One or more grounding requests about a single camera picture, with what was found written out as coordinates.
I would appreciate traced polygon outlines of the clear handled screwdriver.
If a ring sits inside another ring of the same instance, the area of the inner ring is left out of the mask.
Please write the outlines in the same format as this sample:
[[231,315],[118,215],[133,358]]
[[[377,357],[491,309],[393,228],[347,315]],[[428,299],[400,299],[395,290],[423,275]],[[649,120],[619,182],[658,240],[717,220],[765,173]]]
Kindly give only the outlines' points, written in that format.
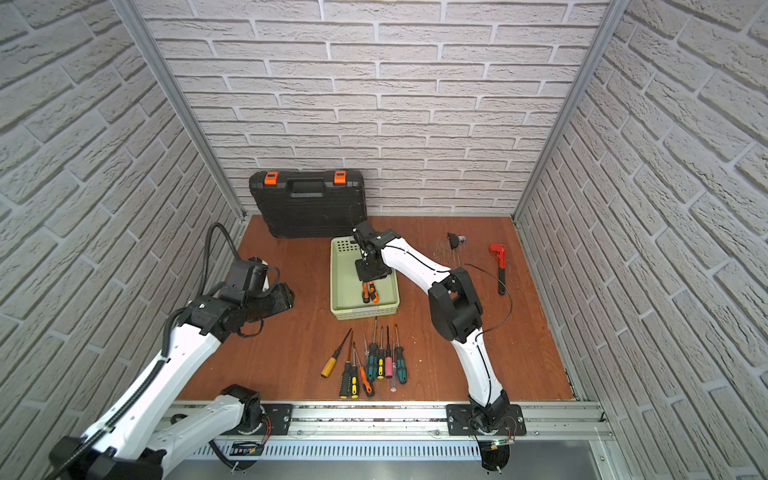
[[391,367],[391,375],[390,375],[390,391],[396,392],[397,391],[397,380],[396,380],[396,366],[395,366],[395,359],[394,359],[394,353],[395,349],[393,347],[392,354],[390,355],[390,367]]

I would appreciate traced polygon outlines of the black yellow striped screwdriver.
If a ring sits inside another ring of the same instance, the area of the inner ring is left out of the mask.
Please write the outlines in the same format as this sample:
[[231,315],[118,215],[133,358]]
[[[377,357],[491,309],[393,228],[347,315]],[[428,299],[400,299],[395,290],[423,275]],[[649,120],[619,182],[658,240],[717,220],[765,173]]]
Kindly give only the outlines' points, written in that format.
[[352,344],[349,344],[347,359],[345,362],[344,371],[342,373],[342,379],[340,384],[339,397],[341,399],[348,399],[352,393],[352,374],[353,374],[353,367],[351,364],[352,355],[353,355]]

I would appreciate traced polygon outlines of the yellow handled screwdriver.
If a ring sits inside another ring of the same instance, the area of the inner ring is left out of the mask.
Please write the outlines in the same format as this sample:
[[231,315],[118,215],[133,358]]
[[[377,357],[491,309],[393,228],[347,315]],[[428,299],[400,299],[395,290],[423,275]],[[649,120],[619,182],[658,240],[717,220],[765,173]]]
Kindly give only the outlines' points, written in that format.
[[353,332],[353,329],[350,328],[348,330],[348,332],[346,333],[345,337],[343,338],[343,340],[341,341],[341,343],[339,344],[339,346],[335,349],[333,354],[328,358],[327,362],[325,363],[325,365],[324,365],[324,367],[323,367],[323,369],[321,371],[321,377],[322,378],[329,378],[330,377],[331,373],[333,372],[333,370],[334,370],[334,368],[335,368],[335,366],[336,366],[336,364],[338,362],[338,358],[339,358],[339,356],[341,354],[341,351],[342,351],[342,349],[343,349],[347,339],[351,336],[352,332]]

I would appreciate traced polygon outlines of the black yellow small screwdriver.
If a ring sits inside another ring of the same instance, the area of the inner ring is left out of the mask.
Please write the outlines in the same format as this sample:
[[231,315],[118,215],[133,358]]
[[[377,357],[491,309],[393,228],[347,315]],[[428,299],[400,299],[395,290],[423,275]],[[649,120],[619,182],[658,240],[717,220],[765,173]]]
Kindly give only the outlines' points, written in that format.
[[351,362],[351,384],[350,384],[350,397],[352,399],[359,398],[359,380],[358,380],[358,365],[357,365],[357,353],[355,343],[352,343],[352,362]]

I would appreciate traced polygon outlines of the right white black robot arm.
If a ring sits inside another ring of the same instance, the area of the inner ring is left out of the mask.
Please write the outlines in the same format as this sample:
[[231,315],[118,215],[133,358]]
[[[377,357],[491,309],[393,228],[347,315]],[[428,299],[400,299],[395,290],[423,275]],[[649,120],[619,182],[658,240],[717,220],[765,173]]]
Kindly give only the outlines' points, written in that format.
[[398,233],[379,232],[367,221],[357,224],[352,233],[361,254],[355,264],[360,280],[382,279],[395,270],[427,295],[432,324],[451,342],[465,373],[472,405],[470,424],[483,434],[500,429],[510,401],[489,359],[483,307],[469,273],[429,259]]

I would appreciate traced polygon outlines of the orange black curved screwdriver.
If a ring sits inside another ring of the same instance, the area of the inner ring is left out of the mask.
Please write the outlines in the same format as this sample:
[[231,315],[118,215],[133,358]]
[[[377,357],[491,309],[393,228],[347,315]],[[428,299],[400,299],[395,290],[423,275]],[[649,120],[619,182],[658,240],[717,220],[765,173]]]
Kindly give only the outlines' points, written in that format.
[[374,282],[368,283],[368,298],[374,304],[377,304],[379,302],[379,294],[378,294],[378,291],[376,290]]

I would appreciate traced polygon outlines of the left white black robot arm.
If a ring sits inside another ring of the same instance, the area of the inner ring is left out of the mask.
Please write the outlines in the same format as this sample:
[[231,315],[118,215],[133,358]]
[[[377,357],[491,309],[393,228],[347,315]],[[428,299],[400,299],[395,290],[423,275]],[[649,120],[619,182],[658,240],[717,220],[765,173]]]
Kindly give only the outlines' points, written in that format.
[[226,278],[207,286],[202,262],[196,297],[165,321],[159,353],[116,403],[79,437],[49,454],[51,479],[162,479],[187,456],[230,431],[270,437],[273,422],[258,392],[226,387],[202,410],[157,428],[194,373],[247,323],[290,310],[295,294],[269,277],[263,260],[236,256]]

